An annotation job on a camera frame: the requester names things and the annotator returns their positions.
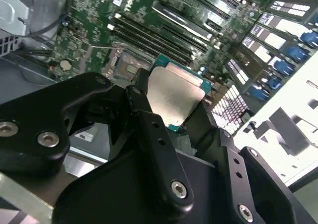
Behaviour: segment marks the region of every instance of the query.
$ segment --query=black plastic bracket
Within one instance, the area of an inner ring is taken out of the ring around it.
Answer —
[[[254,149],[240,151],[250,179],[256,210],[266,223],[316,224],[305,208]]]
[[[0,105],[0,121],[13,122],[18,132],[0,137],[0,170],[50,175],[60,170],[69,150],[69,134],[78,109],[112,83],[97,73],[87,73]],[[39,134],[59,137],[55,147],[44,147]]]
[[[136,86],[126,88],[132,110],[139,147],[151,163],[151,171],[156,179],[163,210],[166,215],[178,219],[191,211],[194,203],[191,185],[185,175],[180,160],[168,136],[160,115],[152,113],[144,91]],[[172,191],[172,183],[180,182],[186,188],[186,197],[179,198]]]

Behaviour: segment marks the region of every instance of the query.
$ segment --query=motherboard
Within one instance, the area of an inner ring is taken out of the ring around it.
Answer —
[[[271,0],[73,0],[51,70],[131,80],[160,55],[209,78],[221,74]]]

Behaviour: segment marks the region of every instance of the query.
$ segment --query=screw hole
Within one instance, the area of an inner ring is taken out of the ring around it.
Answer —
[[[52,136],[45,136],[43,139],[47,142],[53,142],[53,137]]]
[[[162,145],[162,146],[165,145],[165,141],[163,139],[158,139],[158,143],[159,145]]]
[[[11,132],[12,129],[10,126],[3,126],[0,128],[0,132],[3,132],[3,133],[7,133],[7,132]]]
[[[159,128],[159,127],[160,127],[159,124],[156,123],[156,122],[152,122],[152,125],[153,125],[153,127],[155,127],[155,128]]]
[[[239,178],[243,178],[243,176],[241,175],[241,173],[236,172],[235,174],[237,175],[237,177],[239,177]]]
[[[176,189],[179,193],[182,193],[182,192],[183,192],[182,187],[180,187],[179,185],[176,185],[176,186],[175,186],[175,189]]]

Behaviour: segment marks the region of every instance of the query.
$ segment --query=silver metal panel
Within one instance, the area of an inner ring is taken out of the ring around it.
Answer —
[[[204,95],[202,89],[163,67],[154,68],[150,74],[147,97],[166,126],[180,126]]]
[[[33,0],[0,0],[0,29],[18,35],[29,31]]]

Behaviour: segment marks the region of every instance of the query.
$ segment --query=screw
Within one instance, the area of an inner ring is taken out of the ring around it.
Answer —
[[[99,82],[100,84],[103,84],[103,85],[106,84],[106,81],[98,76],[96,77],[96,81]]]
[[[141,92],[140,92],[137,88],[135,88],[135,87],[133,87],[133,91],[134,91],[135,93],[137,93],[137,94],[141,94]]]
[[[178,198],[184,199],[187,196],[187,189],[179,181],[172,182],[171,189]]]
[[[257,157],[257,152],[256,152],[255,150],[250,149],[250,152],[251,152],[255,157]]]
[[[241,204],[241,205],[238,206],[238,210],[239,210],[240,215],[245,220],[247,220],[249,223],[253,222],[253,215],[252,215],[252,213],[250,212],[250,210],[246,206]]]
[[[231,135],[230,135],[227,131],[223,131],[223,134],[224,134],[226,137],[228,137],[228,138],[231,137]]]
[[[60,138],[52,132],[43,132],[38,136],[38,143],[44,147],[53,148],[58,145]]]
[[[11,137],[18,133],[18,126],[10,121],[0,122],[0,137]]]
[[[68,27],[69,24],[70,24],[70,23],[69,23],[68,21],[63,21],[63,22],[62,22],[62,25],[65,26],[65,27]]]

